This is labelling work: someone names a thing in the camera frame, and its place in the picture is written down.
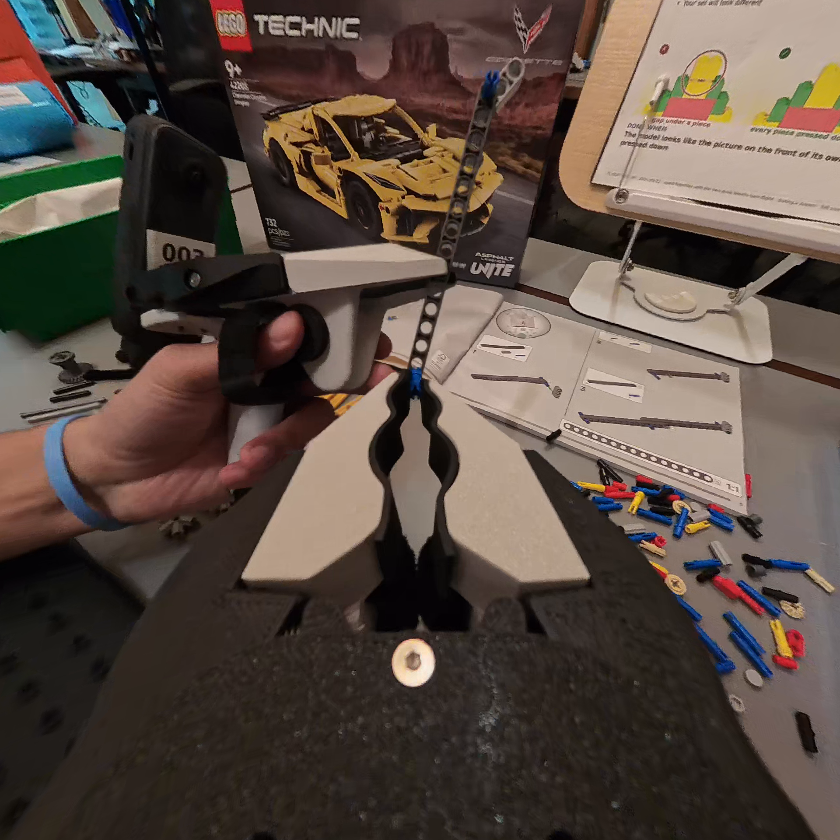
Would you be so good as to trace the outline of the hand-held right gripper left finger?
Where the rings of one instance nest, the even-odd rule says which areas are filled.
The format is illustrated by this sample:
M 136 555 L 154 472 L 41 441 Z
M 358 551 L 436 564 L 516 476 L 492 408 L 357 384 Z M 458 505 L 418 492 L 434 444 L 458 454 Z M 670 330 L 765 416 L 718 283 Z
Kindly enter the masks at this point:
M 308 446 L 241 574 L 246 588 L 407 626 L 407 540 L 391 485 L 406 415 L 407 375 L 390 374 Z

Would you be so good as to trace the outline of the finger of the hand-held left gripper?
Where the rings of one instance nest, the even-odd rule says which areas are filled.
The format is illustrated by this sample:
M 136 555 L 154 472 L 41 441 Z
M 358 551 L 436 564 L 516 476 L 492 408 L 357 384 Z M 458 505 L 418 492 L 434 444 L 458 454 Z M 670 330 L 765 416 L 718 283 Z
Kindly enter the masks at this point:
M 291 292 L 303 294 L 446 277 L 445 259 L 403 245 L 357 245 L 281 257 Z

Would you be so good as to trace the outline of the long grey lego beam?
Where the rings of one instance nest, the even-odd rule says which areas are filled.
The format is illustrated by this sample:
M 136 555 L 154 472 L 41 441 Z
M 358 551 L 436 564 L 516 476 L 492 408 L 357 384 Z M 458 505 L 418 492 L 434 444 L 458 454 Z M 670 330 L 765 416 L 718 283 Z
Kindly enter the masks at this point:
M 475 191 L 476 180 L 482 163 L 487 135 L 494 110 L 487 106 L 480 97 L 476 101 L 465 144 L 455 177 L 455 185 L 448 204 L 447 213 L 440 231 L 436 257 L 444 261 L 442 274 L 426 284 L 426 297 L 423 300 L 413 336 L 411 353 L 408 361 L 408 380 L 410 368 L 425 369 L 427 356 L 437 326 L 444 292 L 454 278 L 451 263 L 463 233 L 466 217 L 469 213 L 469 201 Z

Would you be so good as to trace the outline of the pile of small lego pieces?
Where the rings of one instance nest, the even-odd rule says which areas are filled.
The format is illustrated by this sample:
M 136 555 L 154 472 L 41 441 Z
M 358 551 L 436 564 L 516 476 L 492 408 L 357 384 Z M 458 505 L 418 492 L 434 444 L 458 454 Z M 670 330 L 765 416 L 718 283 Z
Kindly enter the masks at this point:
M 832 639 L 826 630 L 838 596 L 816 546 L 777 537 L 792 535 L 793 509 L 780 527 L 744 518 L 744 528 L 721 503 L 706 503 L 686 487 L 619 481 L 573 482 L 574 491 L 625 527 L 654 572 L 675 594 L 699 629 L 717 671 L 733 690 L 740 675 L 748 690 L 793 685 L 793 707 L 814 716 L 823 694 Z

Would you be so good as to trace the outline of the light grey lego connector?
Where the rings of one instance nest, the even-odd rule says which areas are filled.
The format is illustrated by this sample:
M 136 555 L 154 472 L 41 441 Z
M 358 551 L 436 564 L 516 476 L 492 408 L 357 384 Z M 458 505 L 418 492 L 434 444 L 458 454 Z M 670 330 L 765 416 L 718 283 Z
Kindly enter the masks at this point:
M 518 56 L 511 58 L 497 73 L 493 82 L 492 108 L 495 112 L 502 110 L 520 88 L 525 74 L 524 59 Z

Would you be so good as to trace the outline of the person's left forearm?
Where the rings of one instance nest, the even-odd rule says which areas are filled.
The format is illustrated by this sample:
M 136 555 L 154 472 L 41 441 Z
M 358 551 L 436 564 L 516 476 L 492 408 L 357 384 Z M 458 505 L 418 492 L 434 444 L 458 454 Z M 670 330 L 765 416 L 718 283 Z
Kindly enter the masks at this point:
M 1 435 L 1 561 L 88 532 L 49 483 L 45 436 L 43 429 Z

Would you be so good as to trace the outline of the lego instruction booklet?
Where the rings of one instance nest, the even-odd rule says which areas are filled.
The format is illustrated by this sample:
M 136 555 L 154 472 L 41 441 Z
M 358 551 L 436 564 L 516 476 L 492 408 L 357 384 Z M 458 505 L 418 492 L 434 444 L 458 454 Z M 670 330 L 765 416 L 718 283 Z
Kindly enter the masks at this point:
M 748 511 L 734 366 L 455 286 L 424 374 L 536 437 L 560 427 L 553 444 Z

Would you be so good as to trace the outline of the pile of black lego pieces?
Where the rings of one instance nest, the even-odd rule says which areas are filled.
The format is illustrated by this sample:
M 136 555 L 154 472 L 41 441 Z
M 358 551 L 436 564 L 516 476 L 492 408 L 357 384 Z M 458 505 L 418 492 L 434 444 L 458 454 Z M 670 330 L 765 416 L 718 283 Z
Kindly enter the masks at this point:
M 50 355 L 49 363 L 58 369 L 59 386 L 49 396 L 48 405 L 19 415 L 29 425 L 43 424 L 51 419 L 95 413 L 109 401 L 107 396 L 96 396 L 99 384 L 127 382 L 136 370 L 131 367 L 101 369 L 87 362 L 80 362 L 68 350 Z

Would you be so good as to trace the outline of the lego set box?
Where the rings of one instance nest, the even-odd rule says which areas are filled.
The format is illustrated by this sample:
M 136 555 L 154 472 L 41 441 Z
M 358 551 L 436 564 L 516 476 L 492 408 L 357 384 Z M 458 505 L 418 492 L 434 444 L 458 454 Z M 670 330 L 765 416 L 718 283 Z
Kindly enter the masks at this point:
M 584 2 L 206 2 L 259 211 L 260 250 L 432 254 L 487 73 L 492 118 L 453 269 L 512 288 Z

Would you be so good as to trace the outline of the person's left hand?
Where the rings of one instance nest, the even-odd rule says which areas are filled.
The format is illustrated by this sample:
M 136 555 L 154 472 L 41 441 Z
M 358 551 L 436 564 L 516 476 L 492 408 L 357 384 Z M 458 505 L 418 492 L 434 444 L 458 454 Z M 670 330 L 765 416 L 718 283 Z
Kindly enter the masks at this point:
M 228 461 L 228 402 L 216 343 L 164 347 L 99 413 L 63 435 L 71 478 L 90 509 L 134 524 L 207 511 L 251 488 L 335 420 L 331 404 L 302 385 L 296 408 L 251 433 Z

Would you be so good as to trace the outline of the green plastic bin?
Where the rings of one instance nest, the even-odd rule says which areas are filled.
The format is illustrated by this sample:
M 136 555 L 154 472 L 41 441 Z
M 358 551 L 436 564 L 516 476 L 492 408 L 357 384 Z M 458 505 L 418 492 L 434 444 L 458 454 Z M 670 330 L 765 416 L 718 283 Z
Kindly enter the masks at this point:
M 94 186 L 122 173 L 119 155 L 54 164 L 2 177 L 2 210 L 61 189 Z M 108 316 L 112 308 L 116 209 L 2 240 L 1 326 L 47 342 Z

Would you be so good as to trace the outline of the light blue bag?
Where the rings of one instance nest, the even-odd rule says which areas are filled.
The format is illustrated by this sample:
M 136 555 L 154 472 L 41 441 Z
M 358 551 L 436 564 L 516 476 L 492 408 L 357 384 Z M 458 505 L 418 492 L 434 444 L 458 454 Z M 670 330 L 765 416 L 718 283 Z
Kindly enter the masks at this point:
M 1 161 L 69 148 L 75 131 L 72 115 L 42 82 L 1 86 Z

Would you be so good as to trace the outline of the red felt bag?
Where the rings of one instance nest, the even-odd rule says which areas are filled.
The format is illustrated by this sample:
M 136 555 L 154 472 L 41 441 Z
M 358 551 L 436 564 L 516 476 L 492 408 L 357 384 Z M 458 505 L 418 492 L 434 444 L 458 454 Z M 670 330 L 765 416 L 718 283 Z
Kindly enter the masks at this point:
M 1 1 L 1 83 L 39 81 L 56 97 L 74 123 L 77 118 L 32 46 L 9 2 Z

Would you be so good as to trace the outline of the wooden book stand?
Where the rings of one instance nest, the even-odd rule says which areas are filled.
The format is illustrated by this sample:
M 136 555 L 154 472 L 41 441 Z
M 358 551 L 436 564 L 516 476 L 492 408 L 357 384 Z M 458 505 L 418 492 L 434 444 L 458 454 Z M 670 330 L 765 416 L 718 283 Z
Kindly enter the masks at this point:
M 733 361 L 771 361 L 770 316 L 761 290 L 809 258 L 838 261 L 839 226 L 592 181 L 616 115 L 662 2 L 615 2 L 607 15 L 560 153 L 562 188 L 578 207 L 632 219 L 619 264 L 592 263 L 571 294 L 593 319 L 704 350 Z M 779 265 L 738 289 L 634 266 L 642 223 L 670 227 L 785 254 Z

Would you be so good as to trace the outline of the blue wristband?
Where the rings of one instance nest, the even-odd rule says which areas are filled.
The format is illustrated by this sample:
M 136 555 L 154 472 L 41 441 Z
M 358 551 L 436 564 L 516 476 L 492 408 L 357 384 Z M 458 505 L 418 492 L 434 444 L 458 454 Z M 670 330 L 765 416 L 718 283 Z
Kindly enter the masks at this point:
M 68 466 L 65 432 L 70 424 L 87 417 L 87 414 L 64 416 L 47 427 L 42 447 L 47 480 L 63 508 L 89 530 L 116 532 L 126 529 L 128 524 L 91 507 L 80 493 Z

